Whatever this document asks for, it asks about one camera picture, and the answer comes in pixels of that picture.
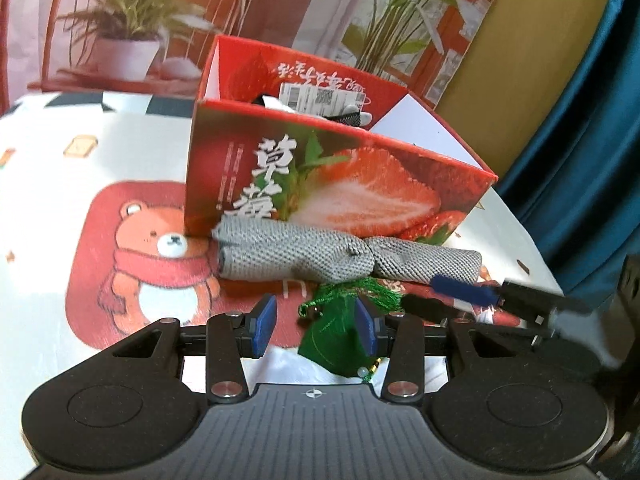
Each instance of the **teddy bear print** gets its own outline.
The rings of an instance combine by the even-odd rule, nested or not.
[[[186,238],[177,207],[127,202],[120,209],[113,270],[98,292],[98,305],[129,335],[163,317],[205,324],[220,284],[209,265],[209,241]]]

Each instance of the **red scarf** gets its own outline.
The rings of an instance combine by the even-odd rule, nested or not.
[[[113,270],[98,292],[98,304],[104,310],[116,314],[126,312],[124,300],[116,296],[112,289],[117,272],[162,288],[187,288],[204,282],[212,274],[206,256],[173,259],[116,249],[114,260]]]

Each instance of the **teal curtain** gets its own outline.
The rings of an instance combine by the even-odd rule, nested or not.
[[[556,106],[497,187],[564,293],[593,308],[640,252],[640,0],[609,0]]]

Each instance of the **red box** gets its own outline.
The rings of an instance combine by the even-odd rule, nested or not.
[[[316,107],[347,95],[372,121],[354,128],[251,104],[286,83],[302,85],[290,99],[316,96]],[[214,41],[191,132],[190,235],[207,236],[223,214],[241,214],[441,244],[496,180],[406,88],[288,48]]]

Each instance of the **gray towel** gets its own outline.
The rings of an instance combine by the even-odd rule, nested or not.
[[[219,243],[220,276],[228,280],[341,283],[373,274],[429,283],[443,274],[475,283],[482,265],[476,251],[398,238],[361,240],[340,231],[268,219],[223,216],[211,235]]]

